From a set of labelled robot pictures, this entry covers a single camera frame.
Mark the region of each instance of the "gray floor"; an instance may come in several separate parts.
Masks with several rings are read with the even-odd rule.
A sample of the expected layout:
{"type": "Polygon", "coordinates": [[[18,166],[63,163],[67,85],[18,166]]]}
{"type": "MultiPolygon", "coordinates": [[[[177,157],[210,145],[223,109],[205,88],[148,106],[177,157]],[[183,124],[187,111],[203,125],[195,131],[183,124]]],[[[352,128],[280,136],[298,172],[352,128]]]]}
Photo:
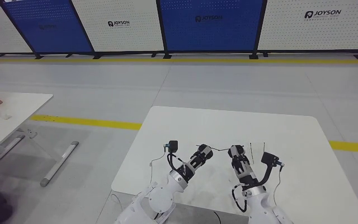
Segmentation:
{"type": "MultiPolygon", "coordinates": [[[[358,142],[358,65],[223,63],[1,63],[0,91],[51,93],[39,114],[141,123],[153,105],[310,115],[327,138],[358,142]]],[[[29,122],[52,147],[81,144],[46,188],[54,163],[29,140],[0,162],[7,223],[113,223],[111,183],[136,131],[29,122]]],[[[358,195],[358,152],[335,151],[358,195]]],[[[119,194],[122,206],[131,195],[119,194]]],[[[222,223],[246,217],[219,213],[222,223]]],[[[212,211],[178,206],[170,223],[219,223],[212,211]]]]}

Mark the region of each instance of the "black frame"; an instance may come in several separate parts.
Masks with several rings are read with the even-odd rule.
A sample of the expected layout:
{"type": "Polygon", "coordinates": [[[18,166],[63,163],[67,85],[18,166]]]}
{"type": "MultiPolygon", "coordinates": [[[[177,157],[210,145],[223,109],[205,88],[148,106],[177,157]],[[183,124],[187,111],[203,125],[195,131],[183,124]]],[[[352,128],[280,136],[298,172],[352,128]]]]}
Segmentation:
{"type": "Polygon", "coordinates": [[[21,30],[18,28],[6,8],[4,7],[4,1],[0,0],[0,6],[4,10],[7,17],[10,19],[18,33],[21,35],[21,37],[24,39],[26,44],[31,49],[32,53],[0,53],[0,57],[4,56],[5,54],[12,54],[12,55],[35,55],[35,59],[41,59],[43,56],[41,55],[49,55],[49,54],[66,54],[66,58],[70,57],[73,54],[79,54],[79,55],[93,55],[93,59],[99,59],[102,56],[105,55],[133,55],[133,54],[152,54],[152,57],[155,57],[157,54],[164,54],[163,59],[170,59],[171,55],[173,53],[251,53],[249,55],[249,59],[258,59],[257,53],[262,53],[264,57],[268,57],[268,53],[358,53],[358,49],[336,49],[336,50],[258,50],[258,45],[260,42],[261,37],[261,30],[263,26],[263,21],[265,18],[265,12],[266,12],[266,6],[268,0],[262,0],[262,7],[260,11],[260,18],[258,22],[256,37],[255,37],[255,44],[254,48],[252,50],[168,50],[167,46],[167,40],[166,35],[164,31],[164,22],[163,22],[163,16],[162,16],[162,9],[161,9],[161,0],[156,0],[157,4],[157,11],[158,11],[158,19],[159,24],[161,27],[161,34],[162,34],[162,41],[163,41],[163,48],[164,50],[154,50],[154,51],[122,51],[122,52],[96,52],[93,48],[93,45],[87,35],[86,30],[84,29],[84,26],[82,24],[81,19],[79,18],[79,15],[76,11],[76,8],[72,2],[72,0],[68,0],[70,3],[70,6],[73,9],[73,12],[76,16],[76,19],[78,20],[81,29],[86,37],[86,40],[88,41],[89,46],[91,47],[91,52],[36,52],[35,49],[32,47],[30,42],[26,39],[24,34],[21,32],[21,30]]]}
{"type": "Polygon", "coordinates": [[[258,27],[257,27],[257,30],[258,31],[260,30],[260,32],[258,32],[258,31],[256,32],[254,49],[252,49],[252,50],[168,50],[166,35],[165,35],[165,31],[164,31],[161,0],[156,0],[156,3],[157,3],[157,11],[158,11],[159,23],[161,25],[163,46],[164,46],[164,52],[165,52],[165,56],[163,59],[170,59],[172,56],[169,54],[174,54],[174,53],[238,53],[238,54],[252,53],[252,54],[256,54],[255,50],[257,52],[258,42],[260,40],[260,34],[261,34],[261,29],[262,29],[263,16],[265,15],[265,9],[266,9],[266,5],[267,5],[267,0],[262,0],[260,18],[259,18],[258,27]]]}
{"type": "Polygon", "coordinates": [[[258,22],[258,26],[257,26],[257,31],[256,31],[255,45],[253,47],[252,54],[249,55],[249,59],[258,59],[257,49],[258,49],[258,43],[260,42],[261,30],[262,30],[262,26],[263,26],[263,19],[265,18],[265,13],[266,13],[266,6],[267,6],[267,0],[263,0],[262,6],[261,6],[260,18],[259,18],[259,22],[258,22]]]}

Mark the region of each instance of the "blue wall panel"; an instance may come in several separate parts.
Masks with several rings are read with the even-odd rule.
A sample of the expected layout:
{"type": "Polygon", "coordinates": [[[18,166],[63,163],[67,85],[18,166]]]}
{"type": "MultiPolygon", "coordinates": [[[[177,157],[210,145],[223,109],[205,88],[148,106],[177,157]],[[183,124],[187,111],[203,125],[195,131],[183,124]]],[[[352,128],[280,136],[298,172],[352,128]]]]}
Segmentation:
{"type": "Polygon", "coordinates": [[[168,50],[253,50],[263,0],[161,0],[168,50]]]}
{"type": "Polygon", "coordinates": [[[91,52],[70,0],[24,0],[3,4],[36,52],[91,52]]]}

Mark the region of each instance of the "wire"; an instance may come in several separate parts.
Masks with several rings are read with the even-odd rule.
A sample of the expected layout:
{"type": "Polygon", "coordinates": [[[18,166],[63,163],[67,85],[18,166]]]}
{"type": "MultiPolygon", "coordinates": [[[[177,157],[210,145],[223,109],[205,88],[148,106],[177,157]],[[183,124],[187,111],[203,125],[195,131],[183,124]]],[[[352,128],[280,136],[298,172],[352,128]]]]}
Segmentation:
{"type": "Polygon", "coordinates": [[[239,203],[238,203],[237,200],[236,200],[235,193],[234,193],[235,189],[236,189],[238,186],[243,186],[243,184],[237,184],[237,185],[232,189],[231,193],[232,193],[232,196],[233,196],[233,198],[234,198],[234,201],[235,201],[236,206],[240,209],[240,211],[242,211],[242,212],[244,213],[244,212],[246,212],[246,210],[247,210],[247,200],[245,199],[244,208],[241,208],[240,205],[239,205],[239,203]]]}
{"type": "Polygon", "coordinates": [[[275,187],[275,190],[274,190],[274,202],[275,202],[275,206],[277,206],[276,204],[276,198],[275,198],[275,193],[276,193],[276,190],[277,188],[279,187],[279,185],[281,184],[281,170],[279,172],[279,183],[277,184],[277,186],[275,187]]]}
{"type": "Polygon", "coordinates": [[[222,224],[222,220],[220,219],[219,215],[216,212],[214,212],[214,213],[215,213],[216,216],[218,216],[220,224],[222,224]]]}
{"type": "Polygon", "coordinates": [[[152,178],[153,178],[153,162],[156,161],[156,160],[160,160],[161,158],[164,157],[164,155],[166,154],[166,148],[164,147],[164,154],[159,157],[159,158],[156,158],[155,160],[151,160],[151,162],[149,163],[149,166],[151,167],[151,171],[150,171],[150,183],[152,183],[152,178]]]}
{"type": "Polygon", "coordinates": [[[251,157],[252,157],[252,164],[255,164],[255,161],[253,160],[253,154],[252,154],[252,147],[251,147],[251,142],[250,142],[250,149],[251,149],[251,157]]]}
{"type": "Polygon", "coordinates": [[[123,207],[122,207],[121,201],[119,200],[119,198],[117,197],[117,195],[111,194],[111,198],[112,198],[112,196],[115,196],[115,197],[117,198],[118,203],[119,203],[119,205],[121,206],[121,212],[122,212],[122,211],[123,211],[123,207]]]}
{"type": "Polygon", "coordinates": [[[219,150],[217,148],[212,148],[211,146],[209,146],[212,150],[216,150],[216,151],[225,151],[225,150],[229,150],[230,148],[225,148],[223,150],[219,150]]]}
{"type": "Polygon", "coordinates": [[[179,157],[177,157],[176,155],[174,155],[173,153],[167,154],[167,161],[168,161],[170,167],[171,167],[174,171],[177,171],[177,172],[178,172],[178,170],[177,170],[177,169],[174,167],[174,165],[173,165],[173,156],[183,164],[183,167],[184,167],[184,175],[185,175],[185,172],[186,172],[185,163],[184,163],[179,157]]]}

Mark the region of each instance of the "white wall panel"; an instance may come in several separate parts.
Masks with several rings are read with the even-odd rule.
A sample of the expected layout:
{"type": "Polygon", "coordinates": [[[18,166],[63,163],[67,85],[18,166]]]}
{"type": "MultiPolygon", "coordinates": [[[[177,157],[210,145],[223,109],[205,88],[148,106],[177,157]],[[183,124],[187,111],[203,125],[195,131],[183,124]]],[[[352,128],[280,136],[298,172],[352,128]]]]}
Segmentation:
{"type": "Polygon", "coordinates": [[[357,0],[268,0],[258,49],[358,49],[357,37],[357,0]]]}
{"type": "Polygon", "coordinates": [[[31,53],[22,36],[0,8],[0,53],[31,53]]]}
{"type": "Polygon", "coordinates": [[[164,49],[156,0],[72,2],[95,51],[164,49]],[[124,24],[115,24],[115,21],[124,21],[124,24]]]}

